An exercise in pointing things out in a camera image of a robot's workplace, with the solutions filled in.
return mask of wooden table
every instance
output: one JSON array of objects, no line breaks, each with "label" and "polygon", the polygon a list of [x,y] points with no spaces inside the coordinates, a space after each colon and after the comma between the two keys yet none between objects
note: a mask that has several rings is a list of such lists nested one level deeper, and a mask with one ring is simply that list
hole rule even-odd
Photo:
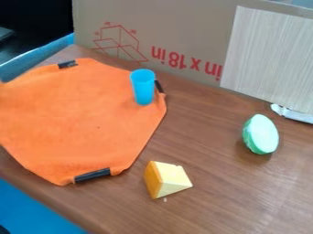
[{"label": "wooden table", "polygon": [[[131,62],[72,46],[40,65],[90,57]],[[313,126],[286,120],[264,101],[157,73],[167,115],[134,165],[119,176],[53,186],[23,169],[4,149],[0,175],[93,233],[312,233]],[[252,154],[243,123],[262,113],[278,127],[272,155]],[[194,184],[152,200],[143,173],[150,160],[183,165]]]}]

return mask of green object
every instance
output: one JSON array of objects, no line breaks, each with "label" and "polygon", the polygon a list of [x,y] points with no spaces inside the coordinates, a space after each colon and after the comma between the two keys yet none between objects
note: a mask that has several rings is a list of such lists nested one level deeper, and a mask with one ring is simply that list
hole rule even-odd
[{"label": "green object", "polygon": [[256,154],[270,154],[279,143],[278,130],[274,123],[262,114],[256,114],[243,127],[243,140]]}]

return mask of wood grain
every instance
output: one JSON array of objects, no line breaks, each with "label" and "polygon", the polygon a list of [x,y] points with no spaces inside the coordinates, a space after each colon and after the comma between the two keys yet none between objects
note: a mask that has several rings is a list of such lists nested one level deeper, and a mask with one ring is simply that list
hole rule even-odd
[{"label": "wood grain", "polygon": [[[72,46],[41,65],[90,57],[136,64]],[[157,73],[167,116],[134,165],[119,176],[65,187],[23,169],[4,149],[0,175],[92,233],[312,233],[312,126],[286,120],[267,102]],[[268,156],[251,153],[243,123],[262,113],[281,142]],[[152,200],[143,173],[149,160],[183,165],[194,187]]]},{"label": "wood grain", "polygon": [[237,7],[221,86],[313,113],[313,20]]}]

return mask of plastic cup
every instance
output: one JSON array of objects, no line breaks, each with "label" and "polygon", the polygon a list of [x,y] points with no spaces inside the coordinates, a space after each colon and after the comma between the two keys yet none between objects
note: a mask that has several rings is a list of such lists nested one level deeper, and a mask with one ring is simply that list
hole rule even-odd
[{"label": "plastic cup", "polygon": [[150,104],[155,97],[156,74],[150,69],[136,69],[130,74],[135,101],[139,105]]}]

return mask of orange towel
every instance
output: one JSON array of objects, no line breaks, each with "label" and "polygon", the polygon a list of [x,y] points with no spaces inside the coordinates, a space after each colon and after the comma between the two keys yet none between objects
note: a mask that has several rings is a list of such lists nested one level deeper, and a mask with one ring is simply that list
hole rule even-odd
[{"label": "orange towel", "polygon": [[0,85],[0,144],[26,169],[65,186],[131,166],[166,113],[156,90],[135,103],[130,72],[90,58],[49,65]]}]

